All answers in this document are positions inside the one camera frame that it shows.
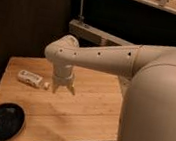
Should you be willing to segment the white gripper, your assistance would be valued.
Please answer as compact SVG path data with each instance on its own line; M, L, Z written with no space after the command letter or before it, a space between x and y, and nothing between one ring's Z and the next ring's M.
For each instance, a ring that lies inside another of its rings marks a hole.
M73 74L73 66L72 65L54 65L53 68L53 86L52 92L57 92L58 86L65 86L72 93L75 94L73 82L74 82L74 74Z

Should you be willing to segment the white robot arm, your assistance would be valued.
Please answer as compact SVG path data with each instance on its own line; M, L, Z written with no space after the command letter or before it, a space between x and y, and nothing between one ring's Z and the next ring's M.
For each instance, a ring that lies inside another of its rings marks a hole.
M129 79L117 141L176 141L176 47L82 48L67 35L48 44L45 57L54 66L55 86L72 83L75 66Z

